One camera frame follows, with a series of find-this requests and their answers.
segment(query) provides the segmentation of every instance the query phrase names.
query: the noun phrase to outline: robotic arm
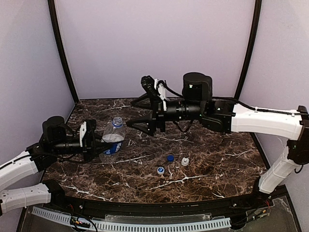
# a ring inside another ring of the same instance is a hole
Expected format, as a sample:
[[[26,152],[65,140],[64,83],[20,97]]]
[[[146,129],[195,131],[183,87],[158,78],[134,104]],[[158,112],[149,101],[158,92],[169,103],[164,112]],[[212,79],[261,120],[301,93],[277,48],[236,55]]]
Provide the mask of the robotic arm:
[[[6,190],[11,184],[22,178],[38,173],[57,160],[75,163],[90,162],[97,154],[109,149],[108,143],[101,143],[101,136],[94,133],[95,120],[86,120],[77,132],[64,123],[60,116],[54,116],[43,122],[43,135],[40,141],[28,147],[20,155],[0,166],[0,216],[10,210],[38,203],[49,203],[64,190],[54,180],[45,181],[35,186]],[[83,161],[71,160],[64,154],[83,154]]]
[[[141,79],[146,91],[132,106],[152,112],[128,121],[129,127],[154,136],[156,129],[165,132],[165,122],[172,121],[182,132],[187,132],[193,120],[217,132],[256,132],[288,138],[287,147],[272,167],[256,181],[253,201],[266,199],[295,168],[309,163],[309,117],[304,106],[297,110],[272,110],[248,106],[233,98],[212,96],[212,79],[201,73],[183,76],[182,95],[167,87],[166,82],[150,76]],[[166,89],[180,99],[166,98]],[[149,99],[149,104],[141,101]],[[186,130],[178,121],[190,120]]]

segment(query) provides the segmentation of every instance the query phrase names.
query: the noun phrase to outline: blue bottle cap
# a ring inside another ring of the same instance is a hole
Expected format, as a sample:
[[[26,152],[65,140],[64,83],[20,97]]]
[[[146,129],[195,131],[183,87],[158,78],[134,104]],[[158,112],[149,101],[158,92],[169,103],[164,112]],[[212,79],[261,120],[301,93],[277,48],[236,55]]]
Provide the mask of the blue bottle cap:
[[[169,156],[168,156],[168,161],[170,161],[170,162],[174,161],[174,156],[169,155]]]
[[[162,175],[164,173],[164,167],[158,167],[157,172],[159,175]]]

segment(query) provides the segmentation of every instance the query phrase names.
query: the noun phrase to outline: bottle opening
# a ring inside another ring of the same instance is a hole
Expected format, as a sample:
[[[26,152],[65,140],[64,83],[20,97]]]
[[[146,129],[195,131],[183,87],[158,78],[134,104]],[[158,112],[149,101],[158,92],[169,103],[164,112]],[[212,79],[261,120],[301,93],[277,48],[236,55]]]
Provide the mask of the bottle opening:
[[[122,127],[122,124],[123,124],[123,122],[122,122],[122,118],[121,117],[114,117],[114,119],[112,120],[112,125],[114,126],[114,127]]]

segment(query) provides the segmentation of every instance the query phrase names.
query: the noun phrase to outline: bottle cap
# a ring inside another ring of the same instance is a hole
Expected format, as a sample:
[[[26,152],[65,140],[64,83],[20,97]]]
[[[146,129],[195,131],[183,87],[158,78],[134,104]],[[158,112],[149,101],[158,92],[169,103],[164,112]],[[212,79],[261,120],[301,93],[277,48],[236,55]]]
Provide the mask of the bottle cap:
[[[164,167],[158,167],[157,172],[158,172],[159,175],[164,174]]]
[[[182,159],[182,166],[188,166],[188,164],[189,164],[189,158],[183,157],[183,159]]]
[[[170,162],[174,161],[174,156],[169,155],[169,156],[168,156],[168,161],[170,161]]]

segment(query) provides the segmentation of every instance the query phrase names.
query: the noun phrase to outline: white wall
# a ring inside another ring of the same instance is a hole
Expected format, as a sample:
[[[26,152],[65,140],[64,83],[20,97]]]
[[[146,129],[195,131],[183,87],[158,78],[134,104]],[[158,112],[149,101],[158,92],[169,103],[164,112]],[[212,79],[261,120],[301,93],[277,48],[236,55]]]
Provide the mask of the white wall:
[[[309,2],[266,0],[262,3],[253,56],[241,100],[253,106],[309,109]],[[282,152],[275,136],[258,135],[272,164]],[[309,168],[286,180],[302,230],[309,228]]]
[[[58,0],[57,13],[81,99],[137,97],[140,79],[213,78],[233,96],[246,53],[254,0]]]
[[[68,117],[73,108],[46,0],[0,1],[0,99],[0,163],[37,142],[43,121]],[[34,185],[39,178],[10,188]],[[0,217],[0,231],[16,231],[20,212]]]

